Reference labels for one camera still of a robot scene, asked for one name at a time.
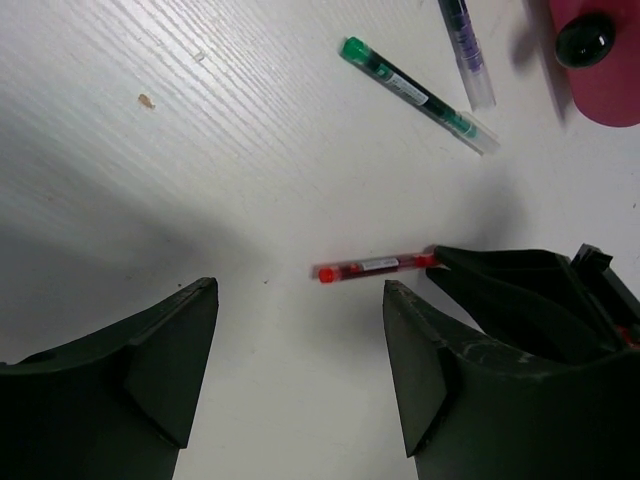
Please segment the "white label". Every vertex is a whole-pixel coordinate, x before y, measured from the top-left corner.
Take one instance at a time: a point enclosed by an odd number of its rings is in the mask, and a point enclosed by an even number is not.
[[[360,267],[363,272],[369,270],[381,270],[383,268],[393,268],[400,265],[397,258],[380,258],[378,260],[367,260],[366,262],[360,262]]]
[[[425,103],[427,103],[427,100],[429,100],[429,97],[427,95],[411,85],[397,73],[392,74],[389,80],[385,81],[384,83],[389,85],[393,90],[398,92],[403,97],[406,97],[412,103],[415,103],[418,106],[424,105]]]

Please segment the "brown stain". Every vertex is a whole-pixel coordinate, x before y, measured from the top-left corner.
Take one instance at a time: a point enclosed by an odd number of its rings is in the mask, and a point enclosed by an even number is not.
[[[155,104],[144,93],[141,93],[140,95],[138,95],[138,102],[140,102],[142,105],[144,105],[150,110],[153,110],[154,108],[156,108]]]

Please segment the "green pen tip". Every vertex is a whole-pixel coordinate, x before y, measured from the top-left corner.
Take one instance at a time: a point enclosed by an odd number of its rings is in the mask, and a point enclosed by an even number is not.
[[[351,63],[364,65],[369,60],[371,49],[362,40],[351,37],[344,42],[340,55]]]

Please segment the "purple pen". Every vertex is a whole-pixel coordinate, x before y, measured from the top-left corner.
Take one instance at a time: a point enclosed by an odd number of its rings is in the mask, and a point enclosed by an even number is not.
[[[473,33],[471,17],[464,0],[440,0],[447,30],[456,54],[460,75],[467,90],[471,108],[491,108],[496,105],[489,71]]]

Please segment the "marker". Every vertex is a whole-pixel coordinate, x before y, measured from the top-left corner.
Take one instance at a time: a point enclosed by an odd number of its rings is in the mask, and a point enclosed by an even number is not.
[[[458,69],[467,91],[471,108],[496,106],[489,71],[473,32],[471,17],[464,0],[440,0],[440,9],[456,54]]]
[[[429,90],[356,37],[347,39],[340,52],[349,63],[415,106],[449,130],[480,155],[494,153],[500,146],[495,135],[467,114],[456,112]]]
[[[322,267],[318,270],[318,280],[320,283],[334,283],[401,270],[437,267],[438,265],[440,262],[432,253],[409,253],[395,257],[370,258]]]

